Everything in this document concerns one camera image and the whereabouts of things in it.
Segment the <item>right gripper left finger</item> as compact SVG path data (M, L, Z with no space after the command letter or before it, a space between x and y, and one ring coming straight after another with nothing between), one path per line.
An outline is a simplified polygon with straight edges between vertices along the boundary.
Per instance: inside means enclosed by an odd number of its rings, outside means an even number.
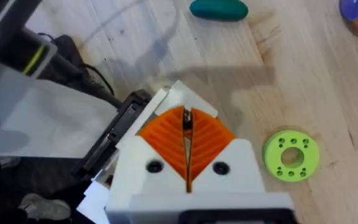
M187 193L183 135L185 108L177 106L149 121L119 148L108 215L127 215Z

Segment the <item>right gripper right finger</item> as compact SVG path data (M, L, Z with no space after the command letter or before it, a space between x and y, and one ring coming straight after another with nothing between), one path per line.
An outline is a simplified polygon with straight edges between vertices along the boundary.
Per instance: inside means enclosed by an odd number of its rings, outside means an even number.
M190 192L263 192L265 185L250 141L237 138L216 117L191 110L188 158Z

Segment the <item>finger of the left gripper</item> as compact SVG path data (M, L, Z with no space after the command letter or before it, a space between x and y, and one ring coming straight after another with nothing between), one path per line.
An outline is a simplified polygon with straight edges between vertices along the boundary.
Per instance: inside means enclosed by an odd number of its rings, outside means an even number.
M95 224L109 224L105 212L108 201L109 189L91 179L91 183L84 192L84 199L77 206L76 210Z
M196 108L208 113L214 118L218 115L218 111L211 104L202 99L181 81L176 81L172 87L160 88L158 92L153 95L151 101L116 144L116 147L123 149L124 146L131 141L130 138L135 136L138 130L153 114L161 115L177 106L184 106L187 110Z

